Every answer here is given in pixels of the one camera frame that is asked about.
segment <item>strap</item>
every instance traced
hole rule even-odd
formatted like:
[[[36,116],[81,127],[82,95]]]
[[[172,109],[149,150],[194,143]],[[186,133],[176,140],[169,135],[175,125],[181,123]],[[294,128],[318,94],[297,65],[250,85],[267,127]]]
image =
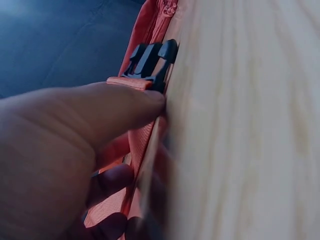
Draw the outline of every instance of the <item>strap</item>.
[[[145,79],[126,77],[109,77],[106,83],[112,85],[127,86],[139,91],[145,91],[148,88],[150,88],[153,84],[152,81],[148,81]],[[139,170],[146,152],[146,148],[154,124],[155,122],[151,122],[140,129],[130,130],[128,132],[128,140],[131,153],[130,166],[133,169],[135,181],[139,174]],[[124,199],[122,201],[121,212],[125,215],[128,215],[130,211],[131,202],[135,191],[135,181],[130,187],[127,187]]]

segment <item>orange bag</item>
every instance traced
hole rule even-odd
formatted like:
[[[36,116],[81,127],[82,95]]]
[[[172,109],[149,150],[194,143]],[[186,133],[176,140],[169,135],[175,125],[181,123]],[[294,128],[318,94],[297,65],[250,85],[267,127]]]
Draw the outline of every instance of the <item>orange bag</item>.
[[[175,55],[177,54],[178,47],[176,41],[174,40],[168,41],[167,46],[165,44],[161,45],[160,43],[156,42],[161,42],[163,40],[171,17],[175,13],[176,8],[176,0],[146,0],[133,27],[129,45],[119,72],[119,77],[110,77],[107,80],[107,84],[124,85],[140,91],[151,89],[163,92],[165,90],[165,74],[167,72],[169,64],[173,63],[175,60]],[[137,56],[140,53],[144,52],[139,52],[139,47],[137,47],[137,45],[140,43],[155,43],[148,46],[141,45],[140,49],[152,49],[157,53],[157,56],[159,52],[157,51],[159,50],[158,48],[161,48],[162,50],[169,48],[167,49],[167,51],[162,51],[162,53],[159,52],[159,55],[162,55],[162,58],[170,58],[170,60],[165,61],[163,68],[155,76],[161,81],[158,81],[157,79],[155,79],[155,77],[148,78],[150,74],[152,74],[152,72],[147,71],[147,76],[144,76],[143,72],[142,75],[141,72],[139,74],[133,72],[133,68],[137,67],[137,65],[132,61],[132,54]],[[152,60],[150,59],[150,57],[147,59],[148,63],[152,62]],[[159,59],[159,56],[154,60],[154,62],[152,62],[152,67],[149,67],[149,69],[153,69],[156,66],[158,62],[157,59]],[[161,127],[159,127],[159,131],[161,131],[165,126],[165,121],[160,122]],[[130,147],[129,164],[133,168],[135,180],[137,179],[137,176],[139,174],[139,170],[146,153],[146,148],[148,146],[154,124],[155,123],[152,122],[141,129],[131,130],[128,133],[128,141]],[[122,162],[123,159],[120,158],[115,162],[115,164],[120,164]],[[103,172],[111,167],[114,167],[114,164],[100,170],[100,172]],[[135,191],[135,187],[136,181],[134,181],[134,184],[127,189],[121,190],[120,192],[112,195],[100,204],[92,207],[88,211],[84,224],[87,227],[92,227],[115,212],[122,212],[128,217],[141,217],[139,209],[139,192]]]

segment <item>buckle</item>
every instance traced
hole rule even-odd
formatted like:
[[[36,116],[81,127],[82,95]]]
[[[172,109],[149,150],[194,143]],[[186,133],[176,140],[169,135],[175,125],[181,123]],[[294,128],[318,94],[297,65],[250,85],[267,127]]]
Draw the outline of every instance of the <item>buckle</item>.
[[[130,57],[130,64],[122,77],[152,81],[152,86],[149,90],[163,93],[166,87],[164,81],[167,70],[171,64],[175,63],[177,53],[178,44],[174,39],[168,40],[163,44],[159,42],[150,45],[142,43],[133,51]],[[152,76],[160,58],[164,59],[165,62],[159,72]]]

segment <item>wooden surface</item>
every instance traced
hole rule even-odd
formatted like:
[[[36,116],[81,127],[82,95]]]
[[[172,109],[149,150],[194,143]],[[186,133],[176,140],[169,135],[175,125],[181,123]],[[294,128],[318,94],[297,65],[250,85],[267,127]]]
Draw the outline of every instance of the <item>wooden surface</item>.
[[[320,1],[181,6],[168,239],[320,239]]]

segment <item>hand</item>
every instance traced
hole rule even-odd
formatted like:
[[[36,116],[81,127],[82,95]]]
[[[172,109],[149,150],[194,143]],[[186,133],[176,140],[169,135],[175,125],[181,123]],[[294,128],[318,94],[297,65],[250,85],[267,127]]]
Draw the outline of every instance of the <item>hand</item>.
[[[129,144],[123,134],[154,120],[164,104],[160,93],[105,83],[1,100],[0,238],[120,237],[127,223],[124,215],[115,213],[88,229],[81,215],[129,185],[133,172],[120,165],[91,175],[125,155]],[[105,157],[99,157],[102,150]]]

